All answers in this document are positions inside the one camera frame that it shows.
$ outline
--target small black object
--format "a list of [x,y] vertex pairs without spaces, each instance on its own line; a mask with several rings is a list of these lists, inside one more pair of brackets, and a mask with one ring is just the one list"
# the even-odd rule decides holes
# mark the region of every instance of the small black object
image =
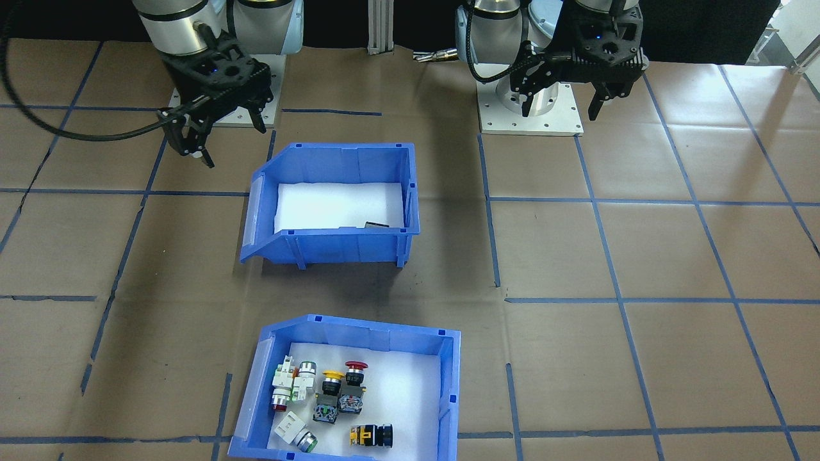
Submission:
[[321,383],[321,393],[325,395],[333,395],[334,397],[339,396],[339,389],[341,389],[342,383],[338,381],[328,381],[324,380]]

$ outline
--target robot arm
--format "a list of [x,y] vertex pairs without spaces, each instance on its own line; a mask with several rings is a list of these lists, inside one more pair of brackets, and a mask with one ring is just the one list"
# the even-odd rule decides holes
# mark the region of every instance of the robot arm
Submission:
[[192,109],[157,111],[168,144],[180,155],[213,161],[205,148],[211,129],[237,107],[266,131],[260,115],[273,99],[271,69],[251,53],[287,54],[302,47],[303,0],[133,0],[151,42]]
[[[460,58],[476,80],[501,80],[523,116],[538,115],[545,89],[576,82],[595,87],[595,120],[605,102],[629,96],[649,65],[638,0],[474,0],[456,21]],[[476,62],[510,67],[484,77]]]

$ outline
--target floor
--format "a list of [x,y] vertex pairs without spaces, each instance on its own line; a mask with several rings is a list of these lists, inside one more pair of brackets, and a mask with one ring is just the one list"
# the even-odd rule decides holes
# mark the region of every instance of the floor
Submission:
[[[479,135],[466,67],[410,56],[289,57],[276,130],[215,129],[212,170],[0,96],[0,459],[226,459],[259,330],[306,313],[462,331],[462,461],[820,459],[805,80],[654,62],[580,138]],[[146,43],[17,40],[11,67],[89,133],[172,86]],[[251,172],[296,141],[415,143],[403,270],[238,262]]]

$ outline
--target black cable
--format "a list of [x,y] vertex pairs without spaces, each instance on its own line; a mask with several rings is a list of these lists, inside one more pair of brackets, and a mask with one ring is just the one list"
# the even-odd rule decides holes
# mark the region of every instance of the black cable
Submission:
[[17,13],[17,10],[23,4],[23,0],[17,0],[8,11],[8,16],[6,16],[6,22],[3,24],[2,27],[2,34],[0,34],[0,78],[2,78],[2,85],[3,88],[6,90],[9,98],[14,103],[14,106],[23,112],[25,118],[32,121],[35,125],[39,126],[40,128],[52,133],[53,135],[62,136],[63,138],[68,139],[77,139],[80,141],[93,141],[93,142],[105,142],[105,141],[121,141],[123,139],[134,138],[136,136],[144,135],[149,131],[154,131],[157,128],[162,128],[169,123],[172,123],[174,120],[183,116],[187,111],[189,111],[192,107],[192,104],[186,104],[184,106],[176,107],[175,109],[169,111],[169,116],[162,121],[157,121],[156,123],[152,123],[151,125],[144,126],[137,130],[128,131],[125,133],[120,133],[117,135],[83,135],[81,133],[74,133],[71,131],[61,130],[55,126],[51,126],[39,117],[37,117],[28,107],[25,106],[23,101],[20,99],[20,95],[17,94],[14,87],[11,85],[11,79],[9,78],[9,70],[8,70],[8,44],[9,39],[11,38],[11,23],[13,22],[14,15]]
[[[476,64],[475,64],[475,62],[472,61],[472,45],[471,45],[471,39],[470,39],[470,31],[472,29],[472,16],[473,16],[473,13],[476,10],[476,1],[477,0],[473,0],[472,3],[465,2],[465,8],[467,9],[467,36],[465,37],[465,40],[467,41],[467,43],[465,44],[467,49],[465,51],[467,52],[467,67],[470,68],[470,73],[472,74],[472,78],[476,79],[476,81],[481,82],[481,83],[485,83],[485,84],[486,83],[492,83],[496,80],[501,80],[502,78],[506,77],[507,75],[512,74],[513,72],[518,72],[521,69],[532,67],[535,64],[537,64],[538,62],[540,62],[540,59],[538,57],[528,57],[527,59],[523,59],[519,62],[514,62],[507,69],[505,69],[505,70],[503,70],[503,71],[499,72],[498,74],[495,74],[491,77],[483,77],[481,75],[478,75],[478,72],[476,71]],[[528,21],[528,20],[529,20],[529,15],[528,14],[522,14],[522,21]],[[529,25],[522,24],[522,41],[524,41],[524,39],[526,39],[526,36],[524,36],[524,34],[525,34],[524,31],[525,30],[529,31]]]

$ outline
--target grid line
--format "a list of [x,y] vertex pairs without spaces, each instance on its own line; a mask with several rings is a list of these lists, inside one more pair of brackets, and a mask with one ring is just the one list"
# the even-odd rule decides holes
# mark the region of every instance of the grid line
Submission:
[[[780,426],[717,426],[717,427],[660,427],[661,435],[698,435],[698,434],[764,434],[780,432]],[[820,425],[789,426],[792,432],[820,432]],[[578,431],[522,431],[522,439],[552,439],[574,437],[632,437],[650,436],[649,428],[638,429],[592,429]],[[105,436],[0,436],[0,445],[91,445],[91,444],[133,444],[133,443],[226,443],[230,436],[177,436],[168,439],[142,439],[137,437]],[[507,431],[495,432],[459,432],[459,439],[487,440],[512,439],[513,434]]]
[[[505,298],[513,304],[601,304],[616,303],[617,298]],[[690,303],[690,304],[809,304],[820,305],[820,299],[777,298],[622,298],[626,304],[637,303]]]
[[[28,191],[31,194],[103,194],[103,195],[141,195],[139,189],[57,189],[0,187],[2,193],[20,193]],[[235,190],[151,190],[150,195],[202,195],[202,196],[235,196],[247,197],[248,192]],[[666,199],[586,199],[582,197],[489,197],[490,202],[557,202],[557,203],[615,203],[615,204],[643,204],[643,205],[694,205],[692,200]],[[700,205],[725,205],[732,207],[791,207],[788,202],[741,202],[730,200],[699,200]],[[820,208],[820,202],[794,202],[798,208]]]
[[137,214],[134,217],[134,224],[131,226],[131,232],[128,236],[128,240],[125,243],[125,249],[122,252],[122,258],[120,258],[120,265],[117,267],[116,275],[114,276],[114,282],[112,283],[111,293],[108,295],[108,301],[106,303],[105,310],[102,311],[102,317],[100,318],[100,323],[97,328],[97,335],[94,337],[94,343],[91,348],[89,363],[86,365],[85,374],[83,375],[83,381],[80,383],[80,393],[82,395],[85,395],[85,389],[89,384],[93,364],[97,360],[97,353],[99,352],[100,344],[103,341],[103,332],[105,330],[106,322],[108,321],[108,315],[111,312],[111,307],[114,304],[114,298],[116,297],[116,289],[120,285],[120,279],[122,278],[122,274],[125,271],[125,265],[128,263],[128,256],[131,253],[131,246],[134,244],[134,238],[137,235],[139,223],[143,219],[145,204],[148,201],[148,197],[150,195],[148,192],[151,190],[154,179],[156,179],[157,177],[157,171],[159,170],[159,165],[162,161],[162,154],[165,152],[165,147],[166,140],[163,138],[162,142],[160,143],[159,152],[157,153],[157,159],[154,161],[153,169],[151,170],[151,176],[148,177],[148,183],[145,185],[143,198],[139,202],[139,211],[137,211]]
[[0,294],[0,299],[12,301],[62,301],[67,303],[92,303],[97,296],[74,296],[61,294]]
[[211,449],[211,461],[219,458],[219,444],[222,440],[222,430],[225,428],[225,415],[228,413],[228,397],[230,396],[230,382],[234,375],[225,374],[225,387],[222,389],[222,403],[219,407],[219,420],[216,423],[216,435],[214,436],[213,448]]
[[[769,399],[772,402],[772,406],[774,407],[775,413],[777,414],[777,419],[780,421],[781,429],[783,434],[786,436],[786,442],[789,444],[789,448],[791,449],[791,453],[795,458],[795,461],[800,461],[800,454],[797,452],[797,446],[795,442],[792,440],[791,433],[789,431],[789,427],[786,424],[786,418],[783,416],[783,412],[780,408],[780,404],[777,402],[777,397],[774,395],[774,391],[772,390],[771,385],[769,384],[768,375],[766,374],[766,369],[763,367],[763,361],[760,359],[758,355],[757,347],[754,345],[754,339],[752,338],[751,332],[749,331],[749,327],[746,325],[746,320],[743,315],[743,311],[740,308],[740,303],[737,300],[735,295],[735,290],[732,287],[731,280],[729,279],[729,274],[726,270],[726,266],[723,264],[723,259],[718,252],[718,246],[715,244],[714,238],[712,236],[712,231],[709,230],[708,223],[706,222],[706,216],[704,215],[703,209],[700,207],[700,203],[698,202],[697,194],[695,193],[695,189],[692,186],[690,181],[689,175],[686,173],[686,168],[683,165],[683,160],[681,159],[681,155],[677,150],[677,145],[675,144],[675,140],[672,137],[672,132],[669,130],[669,126],[667,125],[666,118],[663,116],[663,112],[661,111],[660,105],[658,104],[658,100],[655,98],[655,93],[652,90],[652,85],[649,83],[649,78],[644,74],[644,82],[646,83],[646,88],[649,91],[649,96],[652,99],[652,104],[655,106],[655,111],[658,113],[658,118],[661,121],[661,125],[663,125],[663,130],[666,133],[667,139],[669,141],[669,145],[672,148],[672,153],[675,156],[675,160],[678,166],[681,168],[681,174],[683,175],[683,180],[686,183],[686,188],[689,190],[689,195],[692,198],[692,201],[695,202],[695,210],[698,213],[698,218],[700,219],[700,223],[703,225],[704,232],[706,233],[706,238],[708,239],[709,246],[712,247],[712,252],[715,257],[715,261],[717,262],[717,266],[720,268],[721,275],[723,277],[723,281],[726,284],[726,288],[729,291],[729,297],[732,300],[732,304],[735,307],[735,312],[737,314],[738,321],[740,322],[740,326],[743,329],[743,333],[746,336],[746,341],[749,344],[749,349],[751,350],[752,356],[754,357],[755,364],[758,367],[758,372],[760,373],[760,378],[763,380],[763,384],[766,386],[766,391],[768,392]],[[784,193],[786,197],[789,198],[788,192],[785,190]]]
[[[584,172],[584,181],[586,182],[586,189],[590,193],[590,198],[595,199],[595,191],[592,187],[592,180],[590,178],[589,170],[586,167],[586,160],[584,159],[584,149],[581,148],[581,141],[578,136],[575,136],[575,147],[578,151],[578,160],[581,162],[581,169]],[[621,295],[621,286],[617,281],[617,274],[615,273],[615,265],[613,263],[612,254],[609,252],[609,243],[607,235],[604,231],[604,221],[601,219],[601,213],[596,202],[592,203],[592,211],[595,214],[595,223],[598,225],[598,232],[601,238],[601,245],[604,249],[604,256],[607,259],[607,266],[609,268],[609,276],[612,279],[613,289],[615,290],[615,298],[618,305],[618,310],[621,314],[621,322],[623,323],[623,330],[626,333],[626,342],[629,344],[629,351],[632,356],[632,363],[635,366],[635,374],[638,378],[638,385],[640,386],[640,393],[644,399],[644,406],[646,409],[646,417],[649,419],[649,428],[651,429],[652,438],[655,443],[655,450],[658,452],[658,461],[664,461],[663,446],[661,445],[661,437],[658,434],[658,425],[655,422],[655,415],[652,411],[652,402],[649,399],[649,390],[646,388],[646,380],[644,379],[644,372],[640,365],[640,358],[638,357],[638,349],[635,346],[635,338],[632,336],[632,328],[629,324],[629,316],[626,315],[626,306]]]
[[501,286],[501,271],[499,270],[499,252],[495,243],[495,226],[493,225],[493,207],[490,204],[490,182],[487,179],[487,161],[484,155],[484,140],[481,133],[478,134],[478,155],[481,160],[481,180],[484,186],[484,201],[487,212],[487,230],[490,233],[490,253],[493,258],[493,277],[495,287]]
[[763,145],[763,140],[760,139],[760,135],[756,128],[754,128],[754,124],[752,123],[751,119],[749,118],[749,114],[746,113],[746,109],[743,107],[743,104],[740,102],[740,99],[737,97],[737,93],[735,92],[735,88],[731,86],[731,82],[726,75],[726,71],[723,70],[722,66],[718,66],[717,69],[720,71],[721,77],[723,77],[723,81],[726,82],[726,86],[731,93],[731,96],[735,99],[735,104],[737,104],[737,108],[740,109],[740,113],[743,114],[743,118],[746,120],[746,124],[749,126],[749,130],[751,130],[752,135],[754,135],[754,140],[757,141],[758,146],[760,147],[760,152],[763,153],[763,157],[766,158],[766,163],[768,163],[769,168],[772,170],[775,179],[777,180],[777,184],[780,185],[781,190],[783,191],[783,195],[786,196],[786,201],[791,205],[791,211],[795,213],[797,217],[797,221],[800,223],[800,227],[803,228],[803,232],[806,233],[806,236],[809,238],[809,241],[812,243],[812,247],[814,247],[814,252],[820,256],[820,249],[818,249],[818,244],[812,237],[812,233],[809,230],[809,227],[806,226],[806,221],[803,220],[803,217],[800,215],[800,211],[797,209],[795,205],[795,201],[791,199],[791,194],[789,194],[789,190],[786,188],[786,183],[783,182],[783,179],[780,177],[780,173],[777,172],[777,169],[774,167],[774,162],[772,162],[772,158],[768,154],[768,149],[766,146]]
[[524,461],[524,447],[521,443],[521,425],[518,422],[518,401],[515,396],[515,381],[513,380],[513,366],[507,363],[507,389],[510,394],[510,412],[512,413],[512,438],[515,440],[515,454],[517,461]]

